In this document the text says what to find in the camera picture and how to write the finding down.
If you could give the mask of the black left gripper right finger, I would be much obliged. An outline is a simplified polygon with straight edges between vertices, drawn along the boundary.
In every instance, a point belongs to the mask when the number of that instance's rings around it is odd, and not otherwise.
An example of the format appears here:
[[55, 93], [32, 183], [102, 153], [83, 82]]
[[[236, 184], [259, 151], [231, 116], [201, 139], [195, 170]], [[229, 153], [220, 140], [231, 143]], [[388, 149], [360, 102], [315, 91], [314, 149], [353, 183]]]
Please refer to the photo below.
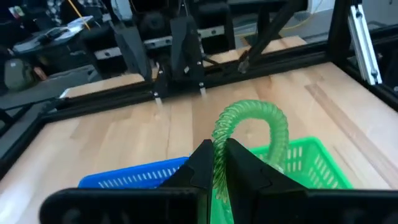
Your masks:
[[231, 138], [225, 174], [235, 223], [397, 223], [397, 191], [309, 189]]

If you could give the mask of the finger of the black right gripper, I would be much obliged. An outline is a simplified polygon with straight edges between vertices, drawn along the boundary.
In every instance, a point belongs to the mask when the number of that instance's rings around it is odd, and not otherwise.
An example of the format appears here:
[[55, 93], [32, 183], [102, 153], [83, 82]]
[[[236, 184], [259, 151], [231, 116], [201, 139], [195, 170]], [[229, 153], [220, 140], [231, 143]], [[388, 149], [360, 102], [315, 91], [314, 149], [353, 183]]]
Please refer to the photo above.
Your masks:
[[115, 26], [113, 31], [127, 70], [138, 73], [146, 82], [152, 83], [152, 67], [138, 28]]
[[176, 17], [170, 21], [172, 32], [171, 68], [175, 81], [203, 82], [202, 63], [197, 26], [192, 16]]

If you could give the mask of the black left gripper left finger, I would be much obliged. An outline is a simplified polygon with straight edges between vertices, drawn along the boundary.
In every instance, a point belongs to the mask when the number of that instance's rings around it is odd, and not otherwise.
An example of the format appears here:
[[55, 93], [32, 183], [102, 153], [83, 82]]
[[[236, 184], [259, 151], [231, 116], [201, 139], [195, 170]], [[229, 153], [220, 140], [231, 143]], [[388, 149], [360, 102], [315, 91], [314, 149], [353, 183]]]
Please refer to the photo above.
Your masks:
[[82, 178], [41, 205], [41, 223], [209, 223], [214, 148], [204, 140], [188, 157]]

